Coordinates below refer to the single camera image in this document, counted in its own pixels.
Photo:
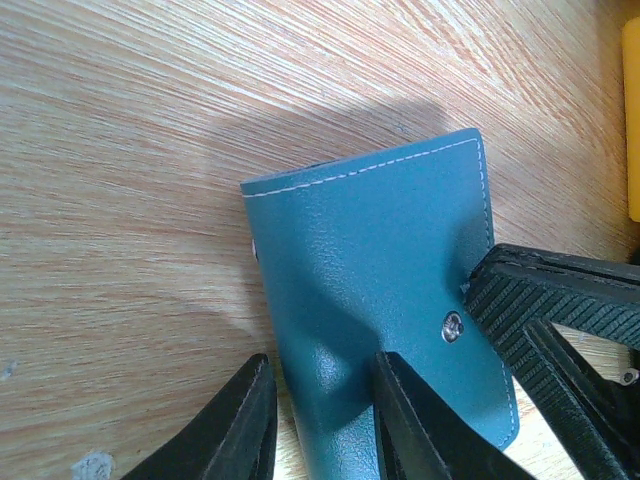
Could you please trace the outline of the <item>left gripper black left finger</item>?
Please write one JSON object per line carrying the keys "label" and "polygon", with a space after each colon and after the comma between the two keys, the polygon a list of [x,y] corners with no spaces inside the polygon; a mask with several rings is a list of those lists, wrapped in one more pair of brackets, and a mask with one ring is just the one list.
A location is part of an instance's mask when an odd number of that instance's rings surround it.
{"label": "left gripper black left finger", "polygon": [[126,479],[271,479],[277,388],[265,354],[251,356],[205,407]]}

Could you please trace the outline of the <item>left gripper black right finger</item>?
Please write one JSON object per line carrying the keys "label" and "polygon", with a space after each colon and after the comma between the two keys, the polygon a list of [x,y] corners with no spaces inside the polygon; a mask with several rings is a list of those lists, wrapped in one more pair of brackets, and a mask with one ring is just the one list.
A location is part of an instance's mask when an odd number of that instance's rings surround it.
{"label": "left gripper black right finger", "polygon": [[382,479],[530,479],[467,425],[396,352],[373,364],[374,418]]}

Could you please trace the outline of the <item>teal card holder wallet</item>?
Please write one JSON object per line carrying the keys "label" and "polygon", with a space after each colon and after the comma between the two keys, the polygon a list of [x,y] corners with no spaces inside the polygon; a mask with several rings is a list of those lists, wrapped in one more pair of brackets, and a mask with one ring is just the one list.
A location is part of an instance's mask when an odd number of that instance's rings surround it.
{"label": "teal card holder wallet", "polygon": [[378,477],[378,351],[401,354],[495,447],[514,441],[511,374],[463,305],[494,244],[478,130],[249,179],[241,191],[310,478]]}

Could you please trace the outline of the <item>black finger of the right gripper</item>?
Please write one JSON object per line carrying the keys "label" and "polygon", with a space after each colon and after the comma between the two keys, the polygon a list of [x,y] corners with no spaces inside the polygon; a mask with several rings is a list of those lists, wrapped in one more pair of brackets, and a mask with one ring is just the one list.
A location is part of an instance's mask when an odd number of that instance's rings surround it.
{"label": "black finger of the right gripper", "polygon": [[639,476],[639,364],[604,379],[562,325],[639,350],[639,268],[499,244],[465,308],[586,479]]}

